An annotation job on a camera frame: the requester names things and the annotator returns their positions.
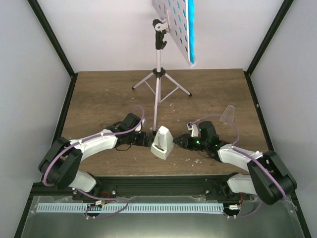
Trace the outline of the white metronome body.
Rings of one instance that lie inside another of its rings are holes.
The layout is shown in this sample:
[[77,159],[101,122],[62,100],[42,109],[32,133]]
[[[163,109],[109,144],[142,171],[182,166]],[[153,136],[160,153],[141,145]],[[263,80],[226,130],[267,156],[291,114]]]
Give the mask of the white metronome body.
[[174,147],[173,140],[170,130],[161,126],[151,145],[151,153],[162,160],[166,160]]

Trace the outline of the clear plastic metronome cover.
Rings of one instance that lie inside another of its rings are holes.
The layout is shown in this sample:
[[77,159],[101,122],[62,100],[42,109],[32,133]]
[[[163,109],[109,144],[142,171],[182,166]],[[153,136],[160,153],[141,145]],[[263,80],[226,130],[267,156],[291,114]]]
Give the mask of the clear plastic metronome cover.
[[234,114],[235,114],[235,107],[233,105],[228,105],[218,121],[220,123],[223,123],[224,125],[232,126],[232,123],[234,121]]

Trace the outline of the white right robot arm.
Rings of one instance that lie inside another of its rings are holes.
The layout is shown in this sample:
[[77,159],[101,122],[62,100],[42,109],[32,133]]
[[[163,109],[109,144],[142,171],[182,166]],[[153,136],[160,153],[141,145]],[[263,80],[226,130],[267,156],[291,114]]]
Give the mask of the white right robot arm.
[[189,133],[175,138],[173,142],[176,145],[191,151],[206,152],[211,159],[248,172],[247,175],[233,175],[220,187],[224,199],[230,200],[237,193],[246,193],[272,205],[297,189],[297,182],[275,151],[249,151],[223,141],[211,121],[198,125],[188,123],[187,126]]

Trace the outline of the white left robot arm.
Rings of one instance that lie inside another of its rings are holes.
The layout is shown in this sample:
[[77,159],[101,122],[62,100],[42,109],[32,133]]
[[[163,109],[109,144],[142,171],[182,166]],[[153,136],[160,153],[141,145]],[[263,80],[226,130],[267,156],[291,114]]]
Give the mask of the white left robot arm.
[[129,113],[122,121],[107,126],[99,133],[67,140],[60,137],[52,144],[39,164],[45,186],[62,190],[67,187],[84,192],[90,200],[101,194],[101,182],[89,172],[79,170],[81,162],[101,151],[121,145],[150,147],[153,136],[142,130],[145,120]]

